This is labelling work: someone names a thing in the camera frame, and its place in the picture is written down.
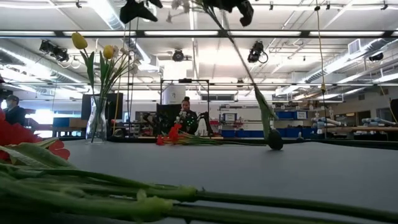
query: table surface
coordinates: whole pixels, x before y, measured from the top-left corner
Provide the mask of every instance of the table surface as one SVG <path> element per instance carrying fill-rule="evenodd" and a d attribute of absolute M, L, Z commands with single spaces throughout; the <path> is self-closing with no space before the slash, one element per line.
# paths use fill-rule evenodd
<path fill-rule="evenodd" d="M 224 193 L 318 200 L 398 212 L 397 151 L 317 142 L 285 145 L 282 151 L 270 151 L 264 146 L 156 146 L 111 142 L 87 145 L 84 141 L 67 141 L 65 147 L 71 151 L 70 161 L 78 168 L 144 182 L 193 185 Z M 228 207 L 379 223 L 281 208 Z M 87 223 L 85 217 L 63 215 L 54 215 L 51 222 L 56 219 L 57 223 L 70 223 L 71 218 L 74 223 Z M 50 223 L 48 217 L 36 217 L 36 220 Z M 98 219 L 96 223 L 125 222 Z M 157 223 L 185 222 L 165 219 Z"/>

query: black monitor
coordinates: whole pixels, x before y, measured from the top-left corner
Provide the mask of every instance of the black monitor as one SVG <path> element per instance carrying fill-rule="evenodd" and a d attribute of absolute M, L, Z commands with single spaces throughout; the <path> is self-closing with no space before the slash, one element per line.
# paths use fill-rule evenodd
<path fill-rule="evenodd" d="M 156 105 L 157 134 L 169 133 L 175 120 L 180 116 L 181 104 L 177 105 Z"/>
<path fill-rule="evenodd" d="M 92 95 L 83 95 L 81 100 L 81 119 L 88 120 L 91 114 L 91 97 Z M 122 93 L 108 93 L 106 95 L 106 108 L 105 117 L 106 119 L 114 119 L 114 113 L 116 111 L 116 101 L 118 103 L 118 114 L 116 119 L 123 119 L 123 94 Z"/>

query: ceiling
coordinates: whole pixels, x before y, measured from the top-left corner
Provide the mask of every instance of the ceiling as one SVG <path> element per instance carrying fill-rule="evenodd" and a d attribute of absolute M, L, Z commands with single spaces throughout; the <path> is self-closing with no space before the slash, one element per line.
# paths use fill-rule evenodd
<path fill-rule="evenodd" d="M 125 4 L 123 0 L 97 0 L 108 2 L 114 7 L 116 12 Z M 190 21 L 190 15 L 182 13 L 182 8 L 173 10 L 170 7 L 171 0 L 162 1 L 163 9 L 157 9 L 156 16 L 158 22 L 146 22 L 142 19 L 134 19 L 131 22 L 132 30 L 215 30 L 219 29 L 212 19 L 205 13 L 193 12 L 194 21 Z M 250 2 L 254 8 L 254 17 L 251 25 L 242 27 L 239 22 L 241 17 L 238 10 L 231 14 L 227 13 L 230 29 L 242 30 L 317 30 L 318 19 L 314 10 L 316 0 L 259 0 Z M 270 11 L 270 3 L 273 2 L 274 10 Z M 379 0 L 331 0 L 331 9 L 325 10 L 326 1 L 318 0 L 323 8 L 319 12 L 319 27 L 321 30 L 395 30 L 398 28 L 398 0 L 388 0 L 389 8 L 380 10 L 383 7 Z M 80 1 L 82 8 L 75 6 L 75 1 L 71 0 L 7 0 L 0 1 L 0 15 L 2 22 L 0 30 L 110 30 L 110 27 L 98 12 L 98 6 L 93 6 L 93 0 Z M 169 15 L 173 15 L 172 23 L 167 22 Z M 74 48 L 70 39 L 47 39 L 51 43 L 64 49 L 68 49 L 71 59 L 68 63 L 57 65 L 56 60 L 48 55 L 43 55 L 39 51 L 41 39 L 7 39 L 0 42 L 0 47 L 15 44 L 24 49 L 24 56 L 33 60 L 36 55 L 40 62 L 51 61 L 47 67 L 56 71 L 58 69 L 68 70 L 68 76 L 87 81 L 86 67 L 82 64 L 83 59 L 79 52 Z M 322 39 L 322 57 L 320 54 L 320 43 L 318 39 L 272 39 L 272 38 L 240 38 L 236 39 L 236 44 L 240 53 L 246 59 L 249 49 L 255 41 L 261 40 L 266 48 L 269 61 L 264 65 L 259 63 L 247 63 L 251 68 L 252 75 L 257 82 L 265 83 L 291 83 L 298 82 L 297 77 L 308 74 L 309 71 L 321 66 L 322 59 L 326 63 L 333 60 L 340 53 L 348 48 L 348 44 L 354 39 Z M 197 78 L 210 79 L 212 82 L 236 82 L 238 78 L 243 78 L 248 82 L 247 73 L 239 60 L 237 53 L 232 48 L 228 39 L 217 38 L 197 38 L 198 46 L 196 61 L 198 74 Z M 185 55 L 193 55 L 193 45 L 191 38 L 146 38 L 138 39 L 137 43 L 147 55 L 156 56 L 159 59 L 159 66 L 184 66 L 188 68 L 187 76 L 194 77 L 191 61 L 175 63 L 171 61 L 171 52 L 175 49 L 182 49 Z M 117 45 L 123 47 L 120 39 L 99 39 L 98 49 L 102 50 L 105 45 Z M 95 50 L 96 40 L 88 41 L 88 51 Z M 397 44 L 393 43 L 385 47 L 384 62 L 396 58 L 398 50 Z M 77 61 L 70 65 L 73 56 Z M 380 65 L 380 62 L 366 62 L 358 58 L 354 63 L 350 63 L 334 73 L 343 74 L 344 77 L 355 75 L 365 69 Z M 159 82 L 160 72 L 139 71 L 136 74 L 135 82 Z M 337 82 L 337 79 L 330 79 L 330 82 Z M 60 80 L 60 82 L 72 82 L 71 80 Z M 134 87 L 135 90 L 155 90 L 157 87 L 149 88 L 141 85 Z M 214 89 L 232 89 L 235 86 L 214 87 Z M 261 86 L 263 90 L 275 90 L 277 86 Z M 300 94 L 303 89 L 299 89 L 295 94 Z"/>

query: yellow tulip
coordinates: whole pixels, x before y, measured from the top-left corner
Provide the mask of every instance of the yellow tulip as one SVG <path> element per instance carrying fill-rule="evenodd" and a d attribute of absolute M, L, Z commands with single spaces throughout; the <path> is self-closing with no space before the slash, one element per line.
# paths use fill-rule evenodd
<path fill-rule="evenodd" d="M 72 41 L 74 46 L 79 50 L 83 50 L 87 47 L 86 39 L 78 32 L 72 34 Z"/>
<path fill-rule="evenodd" d="M 104 47 L 104 58 L 111 59 L 113 58 L 113 47 L 111 45 L 107 45 Z"/>

